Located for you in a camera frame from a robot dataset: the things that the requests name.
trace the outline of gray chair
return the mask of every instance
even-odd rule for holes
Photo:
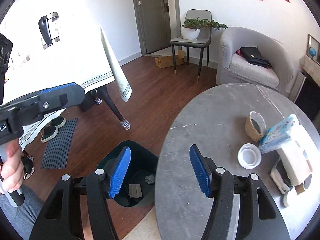
[[[200,20],[202,20],[202,19],[208,19],[210,21],[212,20],[211,12],[206,11],[206,10],[188,10],[187,15],[186,15],[186,19],[192,19],[192,18],[197,19],[199,17],[200,17]],[[174,46],[187,47],[187,62],[188,62],[188,64],[189,64],[189,47],[199,48],[199,49],[201,49],[198,78],[197,78],[197,81],[199,81],[204,48],[207,48],[207,69],[208,69],[209,45],[211,43],[211,31],[212,31],[212,28],[208,28],[208,27],[201,28],[198,39],[196,39],[195,41],[183,39],[182,36],[170,40],[170,44],[172,46],[173,67],[174,67],[175,75],[177,74],[177,69],[176,69],[176,58],[174,56],[175,55]]]
[[[236,54],[241,47],[258,47],[272,65],[266,69],[248,63]],[[240,28],[227,28],[220,39],[216,84],[245,82],[271,88],[284,96],[293,79],[295,68],[288,53],[274,39],[262,33]]]

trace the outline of blue textured rubber pad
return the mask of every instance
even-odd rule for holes
[[[119,193],[124,176],[127,173],[131,161],[131,150],[129,147],[126,147],[124,153],[122,154],[121,159],[119,160],[118,166],[115,168],[115,171],[111,175],[110,179],[110,189],[109,196],[114,198],[116,194]]]
[[[78,118],[67,120],[55,138],[47,142],[41,169],[64,169],[67,166],[72,135]]]
[[[205,194],[206,197],[209,197],[211,193],[210,178],[198,154],[196,153],[195,149],[192,146],[190,147],[189,157],[190,157],[193,170],[196,174],[200,189]]]
[[[76,85],[76,83],[69,83],[69,84],[60,85],[60,86],[57,86],[57,87],[54,87],[54,88],[47,88],[47,89],[42,90],[41,94],[47,93],[47,92],[51,92],[53,90],[57,90],[57,89],[61,89],[61,88],[66,88],[66,87],[69,87],[69,86],[74,86],[74,85]]]

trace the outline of table leg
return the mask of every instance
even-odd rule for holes
[[[177,69],[176,69],[176,53],[174,51],[174,45],[172,47],[172,59],[173,59],[173,67],[174,67],[174,74],[177,74]]]
[[[116,117],[120,120],[121,125],[126,129],[130,129],[130,124],[129,122],[123,118],[121,113],[119,112],[118,108],[116,107],[115,103],[112,101],[111,97],[108,94],[108,90],[106,86],[102,86],[97,88],[97,95],[99,98],[102,98],[107,105],[110,107],[112,112],[116,115]]]

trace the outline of door mat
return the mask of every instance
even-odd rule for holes
[[[59,128],[55,138],[50,140],[44,152],[41,169],[64,169],[67,166],[68,153],[78,118],[67,120]]]

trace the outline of green plant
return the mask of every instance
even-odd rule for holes
[[[199,18],[197,19],[186,19],[184,21],[184,24],[182,25],[182,27],[185,27],[185,28],[188,28],[188,29],[200,29],[200,23],[201,23],[201,20],[199,20]]]
[[[199,20],[199,18],[186,19],[182,27],[189,28],[189,29],[200,29],[205,27],[212,27],[216,30],[222,30],[222,29],[228,28],[227,25],[218,23],[214,20],[211,20],[211,21],[209,21],[208,19]]]

